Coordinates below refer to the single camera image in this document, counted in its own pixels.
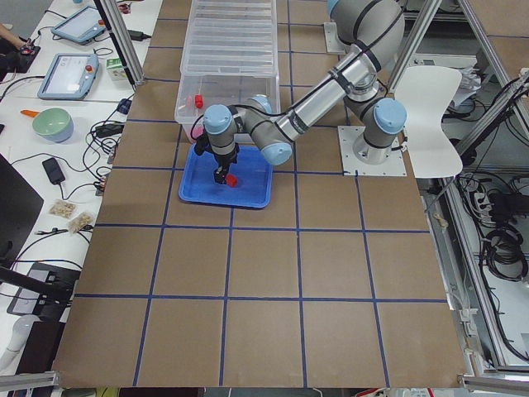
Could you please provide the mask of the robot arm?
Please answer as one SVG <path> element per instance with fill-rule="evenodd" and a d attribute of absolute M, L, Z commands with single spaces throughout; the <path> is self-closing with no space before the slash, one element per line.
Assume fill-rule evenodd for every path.
<path fill-rule="evenodd" d="M 206 109 L 194 152 L 212 154 L 217 183 L 226 184 L 230 166 L 237 162 L 237 134 L 248 134 L 268 163 L 282 165 L 293 153 L 292 144 L 339 102 L 346 102 L 365 125 L 355 141 L 356 157 L 367 164 L 384 162 L 407 120 L 405 107 L 383 96 L 378 82 L 379 71 L 403 38 L 403 10 L 385 0 L 330 1 L 327 11 L 349 51 L 304 97 L 281 113 L 271 113 L 268 99 L 259 95 L 243 104 Z"/>

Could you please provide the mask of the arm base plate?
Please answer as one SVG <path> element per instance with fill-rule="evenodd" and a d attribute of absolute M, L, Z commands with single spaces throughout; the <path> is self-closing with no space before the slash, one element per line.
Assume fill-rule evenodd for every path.
<path fill-rule="evenodd" d="M 364 130 L 361 126 L 337 128 L 343 175 L 405 177 L 407 171 L 398 138 L 394 136 L 389 147 L 374 148 L 365 141 Z"/>

